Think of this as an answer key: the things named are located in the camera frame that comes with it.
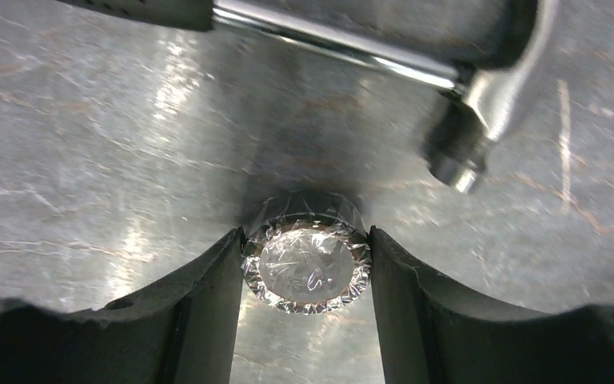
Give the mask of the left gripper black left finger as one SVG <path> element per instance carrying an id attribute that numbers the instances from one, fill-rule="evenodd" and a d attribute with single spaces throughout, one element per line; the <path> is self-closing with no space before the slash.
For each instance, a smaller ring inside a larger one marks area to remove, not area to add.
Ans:
<path id="1" fill-rule="evenodd" d="M 227 383 L 243 232 L 99 310 L 0 298 L 0 383 Z"/>

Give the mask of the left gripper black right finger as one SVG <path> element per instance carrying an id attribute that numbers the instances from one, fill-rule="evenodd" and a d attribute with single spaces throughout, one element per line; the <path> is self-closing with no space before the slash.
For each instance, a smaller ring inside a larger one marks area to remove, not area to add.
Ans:
<path id="1" fill-rule="evenodd" d="M 388 383 L 614 383 L 614 306 L 545 314 L 471 289 L 372 228 Z"/>

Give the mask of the claw hammer black handle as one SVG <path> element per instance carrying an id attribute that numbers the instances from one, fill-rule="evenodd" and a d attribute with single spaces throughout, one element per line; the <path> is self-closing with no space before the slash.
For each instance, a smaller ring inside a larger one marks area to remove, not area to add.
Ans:
<path id="1" fill-rule="evenodd" d="M 513 132 L 536 97 L 558 32 L 558 1 L 512 1 L 498 55 L 487 62 L 441 61 L 410 50 L 244 1 L 80 1 L 78 7 L 181 30 L 247 30 L 357 66 L 431 86 L 452 101 L 429 143 L 434 178 L 462 194 L 485 176 L 492 148 Z"/>

